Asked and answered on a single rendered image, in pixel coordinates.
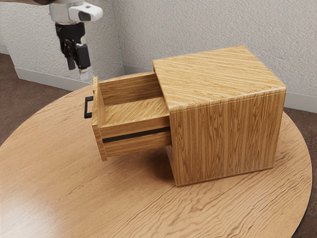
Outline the wooden cabinet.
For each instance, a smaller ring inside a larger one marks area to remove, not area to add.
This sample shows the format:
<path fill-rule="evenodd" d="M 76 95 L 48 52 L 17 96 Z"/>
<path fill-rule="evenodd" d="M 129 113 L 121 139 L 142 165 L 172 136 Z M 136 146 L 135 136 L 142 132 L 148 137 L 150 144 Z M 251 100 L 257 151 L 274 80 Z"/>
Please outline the wooden cabinet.
<path fill-rule="evenodd" d="M 177 186 L 274 166 L 286 86 L 245 46 L 153 60 Z"/>

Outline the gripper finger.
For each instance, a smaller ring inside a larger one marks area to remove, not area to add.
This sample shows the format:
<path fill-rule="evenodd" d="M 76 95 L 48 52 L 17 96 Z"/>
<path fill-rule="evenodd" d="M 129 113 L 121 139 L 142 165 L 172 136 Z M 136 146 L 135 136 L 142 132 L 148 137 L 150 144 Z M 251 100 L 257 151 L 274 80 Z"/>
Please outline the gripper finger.
<path fill-rule="evenodd" d="M 76 53 L 79 68 L 80 79 L 86 81 L 89 79 L 89 67 L 91 66 L 88 46 L 86 44 L 76 44 Z"/>
<path fill-rule="evenodd" d="M 61 51 L 67 60 L 68 69 L 74 70 L 76 66 L 72 56 L 72 48 L 67 41 L 61 41 Z"/>

